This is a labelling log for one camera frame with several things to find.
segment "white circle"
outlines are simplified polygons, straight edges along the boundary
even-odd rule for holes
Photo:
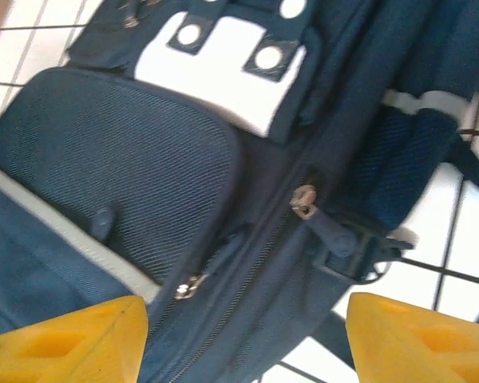
[[[255,64],[261,69],[272,69],[282,60],[282,50],[276,46],[262,48],[255,55]]]
[[[280,16],[283,18],[295,18],[305,10],[306,5],[307,0],[283,0],[279,8]]]
[[[200,36],[200,27],[197,24],[190,24],[185,26],[177,34],[177,40],[183,45],[192,44],[197,41]]]

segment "white tile floor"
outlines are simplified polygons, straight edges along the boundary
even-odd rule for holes
[[[100,2],[14,1],[0,33],[0,112],[14,98],[20,85],[24,85],[33,75],[45,68],[65,63],[65,47],[81,32],[81,27],[72,26],[88,22]],[[470,128],[472,120],[473,113],[466,119],[465,128]],[[479,152],[479,137],[474,148]],[[460,175],[449,165],[442,165],[437,170],[420,203],[406,220],[406,226],[420,237],[417,250],[408,253],[408,258],[435,266],[443,264],[460,183]],[[449,268],[479,277],[479,191],[468,183],[465,185],[457,230],[449,252]],[[394,264],[381,281],[351,290],[374,292],[432,308],[439,279],[439,275],[432,271]],[[335,307],[343,316],[349,293]],[[474,320],[479,314],[479,285],[446,277],[438,309],[459,318]],[[352,370],[310,338],[289,353],[284,361],[324,381],[358,381]],[[263,383],[280,381],[309,382],[280,366],[263,377]]]

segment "backpack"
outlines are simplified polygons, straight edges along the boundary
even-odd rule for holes
[[[136,294],[139,382],[249,383],[311,334],[352,364],[333,305],[405,261],[441,162],[479,185],[479,0],[285,1],[105,0],[22,89],[0,333]]]

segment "zipper track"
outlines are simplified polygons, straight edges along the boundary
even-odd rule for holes
[[[215,340],[216,336],[219,334],[219,332],[224,328],[225,324],[228,322],[228,319],[231,317],[232,313],[234,312],[234,309],[236,306],[238,306],[238,303],[240,302],[241,298],[243,297],[243,294],[247,290],[248,286],[251,284],[252,280],[254,277],[257,275],[258,271],[260,270],[261,266],[264,264],[264,261],[267,259],[268,255],[271,253],[271,250],[275,243],[277,242],[277,239],[279,238],[279,235],[285,228],[289,217],[290,217],[291,210],[287,210],[286,213],[283,215],[282,219],[280,220],[280,224],[275,228],[273,234],[271,235],[270,239],[264,246],[263,250],[259,254],[259,257],[254,263],[254,266],[252,267],[250,273],[248,274],[247,278],[243,281],[243,284],[241,285],[240,289],[236,293],[235,297],[232,299],[231,304],[227,308],[227,310],[224,313],[224,316],[220,319],[218,324],[216,325],[215,329],[213,332],[209,335],[208,339],[204,342],[204,344],[198,349],[198,351],[195,353],[195,355],[188,361],[188,363],[180,370],[179,373],[175,377],[173,377],[169,383],[173,383],[177,380],[179,380],[180,377],[183,376],[186,371],[192,365],[195,364],[195,362],[202,356],[202,354],[209,348],[209,346],[213,343]]]

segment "yellow plastic object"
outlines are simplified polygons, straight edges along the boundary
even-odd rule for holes
[[[479,383],[479,325],[352,294],[346,328],[361,383]]]
[[[133,383],[144,300],[124,297],[0,335],[0,383]]]

